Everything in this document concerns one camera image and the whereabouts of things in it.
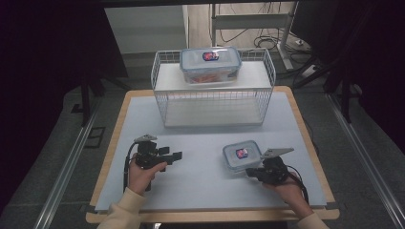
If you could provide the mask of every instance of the white wire basket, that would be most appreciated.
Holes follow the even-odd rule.
[[[262,125],[276,74],[267,49],[238,50],[237,80],[188,84],[180,51],[157,52],[151,80],[165,127]]]

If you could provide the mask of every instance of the human hand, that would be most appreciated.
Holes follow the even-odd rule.
[[[312,209],[302,195],[300,186],[291,177],[288,177],[284,183],[279,185],[263,183],[263,186],[276,192],[280,198],[289,205],[299,219],[303,219],[313,214]]]
[[[166,168],[166,166],[167,162],[163,162],[150,169],[143,170],[135,163],[135,159],[133,158],[129,164],[128,188],[134,193],[143,196],[145,189],[148,187],[151,180],[155,178],[155,174]]]

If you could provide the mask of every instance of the table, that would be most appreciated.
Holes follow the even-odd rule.
[[[323,172],[320,161],[315,153],[314,147],[311,143],[309,133],[305,126],[304,120],[301,117],[298,106],[292,95],[289,87],[275,87],[274,92],[283,92],[288,97],[288,102],[293,110],[295,119],[297,121],[300,132],[305,141],[306,147],[309,152],[309,156],[313,167],[315,169],[316,175],[321,182],[323,192],[325,194],[327,203],[335,203],[333,194],[331,192],[328,181],[326,180],[325,174]],[[128,105],[132,97],[135,96],[153,96],[153,91],[131,91],[128,92],[124,98],[117,124],[113,132],[112,139],[110,141],[109,148],[107,150],[104,163],[102,165],[96,188],[94,190],[90,205],[95,206],[99,198],[100,192],[104,185],[105,179],[108,175],[112,159],[114,157],[115,149],[117,147],[117,142],[119,135],[127,114]],[[329,209],[327,207],[314,209],[314,211],[319,215],[321,219],[337,219],[339,217],[338,209]],[[176,212],[141,212],[141,219],[143,222],[224,222],[224,221],[266,221],[266,220],[292,220],[297,219],[294,213],[289,209],[266,209],[266,210],[239,210],[239,211],[176,211]],[[88,213],[86,215],[86,220],[90,223],[100,223],[106,214]]]

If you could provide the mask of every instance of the dark floor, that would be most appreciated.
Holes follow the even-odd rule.
[[[282,70],[277,52],[272,52],[276,69]],[[125,60],[137,58],[124,56]],[[134,89],[150,89],[150,66],[128,66],[129,78],[120,80]],[[280,73],[277,85],[290,86],[294,74]],[[330,228],[396,228],[383,201],[375,191],[368,175],[356,155],[348,137],[339,124],[328,97],[323,93],[325,78],[317,79],[302,89],[294,90],[294,96],[309,133],[319,154],[319,159],[340,208],[340,218],[326,220]],[[106,154],[117,115],[125,91],[109,81],[102,81],[106,93],[102,97],[94,128],[104,128],[99,147],[88,139],[75,165],[63,198],[51,221],[50,228],[96,228],[85,220],[96,185],[99,170]],[[63,111],[53,128],[41,155],[32,166],[0,219],[0,228],[33,228],[44,206],[53,183],[72,150],[81,130],[82,114],[73,114],[72,108],[81,103],[79,88],[65,95]],[[358,99],[351,99],[352,126],[363,141],[376,168],[391,187],[401,205],[405,203],[405,156],[368,117],[359,106]],[[294,228],[294,222],[288,224]]]

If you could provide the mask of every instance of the clear plastic container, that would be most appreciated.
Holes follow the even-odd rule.
[[[180,67],[189,84],[236,80],[241,66],[239,53],[233,47],[181,51]]]
[[[227,145],[223,148],[223,153],[227,167],[234,173],[258,167],[262,161],[262,153],[253,140]]]

